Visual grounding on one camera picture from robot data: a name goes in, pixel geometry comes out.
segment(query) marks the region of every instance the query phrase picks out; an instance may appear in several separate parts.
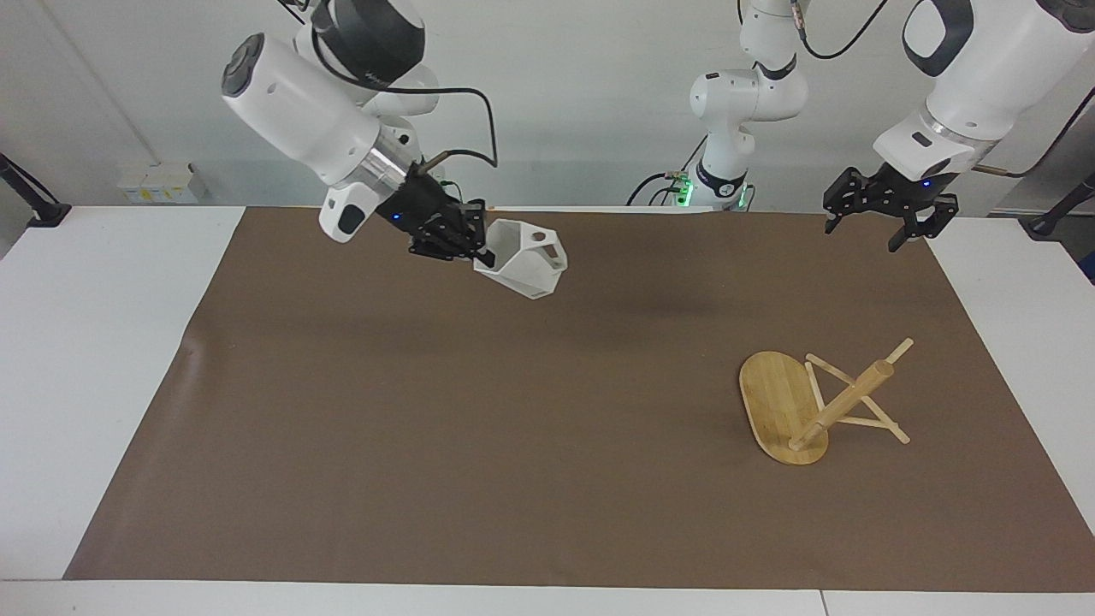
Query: wooden post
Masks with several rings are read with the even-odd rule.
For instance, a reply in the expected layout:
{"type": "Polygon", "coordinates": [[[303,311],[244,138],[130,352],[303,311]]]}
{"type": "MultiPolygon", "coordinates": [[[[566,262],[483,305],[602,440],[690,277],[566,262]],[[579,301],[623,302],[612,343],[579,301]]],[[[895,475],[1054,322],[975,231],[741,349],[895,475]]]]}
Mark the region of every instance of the wooden post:
{"type": "MultiPolygon", "coordinates": [[[[895,351],[894,356],[897,356],[897,358],[890,356],[889,359],[896,362],[901,355],[903,353],[895,351]]],[[[855,380],[855,384],[848,386],[846,390],[840,393],[840,396],[833,398],[832,403],[829,403],[825,409],[821,409],[817,419],[807,426],[802,434],[791,440],[791,450],[793,452],[805,450],[815,439],[828,432],[841,418],[852,412],[852,409],[860,404],[860,400],[865,396],[871,396],[872,393],[878,390],[891,376],[894,376],[894,364],[889,361],[880,360],[872,364],[869,369],[860,375],[860,379],[855,380]]]]}

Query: wooden stand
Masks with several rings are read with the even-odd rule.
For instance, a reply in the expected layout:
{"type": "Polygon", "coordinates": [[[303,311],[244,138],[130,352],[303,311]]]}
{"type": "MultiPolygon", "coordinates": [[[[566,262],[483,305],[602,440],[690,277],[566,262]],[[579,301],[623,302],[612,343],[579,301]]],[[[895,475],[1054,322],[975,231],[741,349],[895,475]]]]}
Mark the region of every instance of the wooden stand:
{"type": "Polygon", "coordinates": [[[806,357],[805,365],[774,351],[749,358],[741,368],[740,384],[757,443],[776,461],[798,466],[821,460],[829,450],[829,430],[837,423],[888,430],[908,445],[909,435],[883,411],[871,394],[894,376],[894,364],[912,345],[912,340],[907,339],[889,358],[875,362],[855,380],[812,355],[806,357]],[[814,367],[848,385],[828,405],[821,397],[814,367]],[[876,419],[848,417],[860,403],[876,419]]]}

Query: white hexagonal holder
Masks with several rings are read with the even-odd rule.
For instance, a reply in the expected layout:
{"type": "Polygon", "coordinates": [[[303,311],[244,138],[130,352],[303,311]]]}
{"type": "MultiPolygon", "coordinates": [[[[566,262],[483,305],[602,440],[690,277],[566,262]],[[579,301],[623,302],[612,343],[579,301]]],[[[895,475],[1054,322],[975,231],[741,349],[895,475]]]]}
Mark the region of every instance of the white hexagonal holder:
{"type": "Polygon", "coordinates": [[[529,299],[555,292],[567,267],[558,234],[520,220],[495,220],[486,230],[486,247],[495,254],[494,267],[475,260],[475,270],[529,299]]]}

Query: wooden object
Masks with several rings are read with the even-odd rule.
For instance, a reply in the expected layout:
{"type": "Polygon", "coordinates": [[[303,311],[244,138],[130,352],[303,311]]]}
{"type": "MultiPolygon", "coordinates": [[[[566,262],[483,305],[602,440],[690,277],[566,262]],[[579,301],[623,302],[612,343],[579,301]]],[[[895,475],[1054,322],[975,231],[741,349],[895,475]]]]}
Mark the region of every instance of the wooden object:
{"type": "Polygon", "coordinates": [[[809,465],[829,449],[829,430],[837,423],[890,431],[901,443],[910,439],[871,398],[871,394],[894,376],[894,364],[912,348],[907,339],[888,358],[872,364],[853,380],[820,358],[809,355],[806,364],[765,351],[746,361],[739,383],[749,425],[757,443],[769,456],[787,465],[809,465]],[[814,367],[833,375],[848,387],[828,405],[821,397],[814,367]],[[875,418],[849,417],[863,404],[875,418]]]}

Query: black stand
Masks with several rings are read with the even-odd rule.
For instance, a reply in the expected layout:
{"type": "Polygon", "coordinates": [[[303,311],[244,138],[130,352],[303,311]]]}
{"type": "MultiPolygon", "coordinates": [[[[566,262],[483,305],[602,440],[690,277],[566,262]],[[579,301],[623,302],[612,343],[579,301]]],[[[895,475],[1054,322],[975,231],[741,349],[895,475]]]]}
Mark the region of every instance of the black stand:
{"type": "Polygon", "coordinates": [[[26,223],[27,228],[53,228],[61,223],[61,220],[72,210],[72,206],[65,202],[49,202],[42,198],[23,175],[16,171],[8,156],[0,153],[0,177],[12,187],[23,200],[34,210],[35,217],[26,223]]]}
{"type": "Polygon", "coordinates": [[[1071,193],[1060,202],[1053,206],[1052,209],[1038,216],[1037,218],[1021,218],[1019,223],[1023,224],[1026,230],[1048,237],[1053,234],[1057,229],[1057,223],[1060,222],[1065,216],[1072,212],[1081,202],[1095,196],[1095,173],[1092,173],[1084,179],[1079,186],[1072,189],[1071,193]]]}

